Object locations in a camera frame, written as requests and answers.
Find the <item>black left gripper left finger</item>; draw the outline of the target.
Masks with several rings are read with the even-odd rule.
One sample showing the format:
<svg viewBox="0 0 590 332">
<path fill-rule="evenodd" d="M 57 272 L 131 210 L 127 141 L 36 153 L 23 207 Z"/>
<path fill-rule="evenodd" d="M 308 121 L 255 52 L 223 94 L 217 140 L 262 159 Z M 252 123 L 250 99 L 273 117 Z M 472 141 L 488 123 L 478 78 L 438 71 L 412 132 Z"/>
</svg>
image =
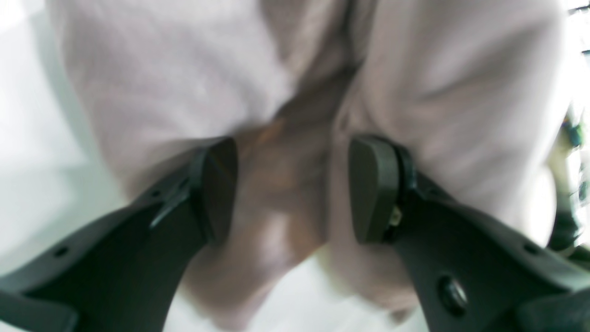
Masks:
<svg viewBox="0 0 590 332">
<path fill-rule="evenodd" d="M 232 138 L 198 142 L 188 164 L 128 206 L 1 277 L 1 322 L 26 332 L 160 332 L 192 258 L 230 231 Z"/>
</svg>

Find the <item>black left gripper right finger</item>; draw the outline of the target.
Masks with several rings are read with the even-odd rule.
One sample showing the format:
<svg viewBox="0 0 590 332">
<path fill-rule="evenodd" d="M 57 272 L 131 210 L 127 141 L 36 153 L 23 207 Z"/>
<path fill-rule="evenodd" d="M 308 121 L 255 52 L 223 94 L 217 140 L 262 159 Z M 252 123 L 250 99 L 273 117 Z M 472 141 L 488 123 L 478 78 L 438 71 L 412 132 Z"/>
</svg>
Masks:
<svg viewBox="0 0 590 332">
<path fill-rule="evenodd" d="M 348 145 L 355 237 L 400 256 L 431 332 L 587 332 L 589 271 L 457 202 L 409 152 L 371 135 Z"/>
</svg>

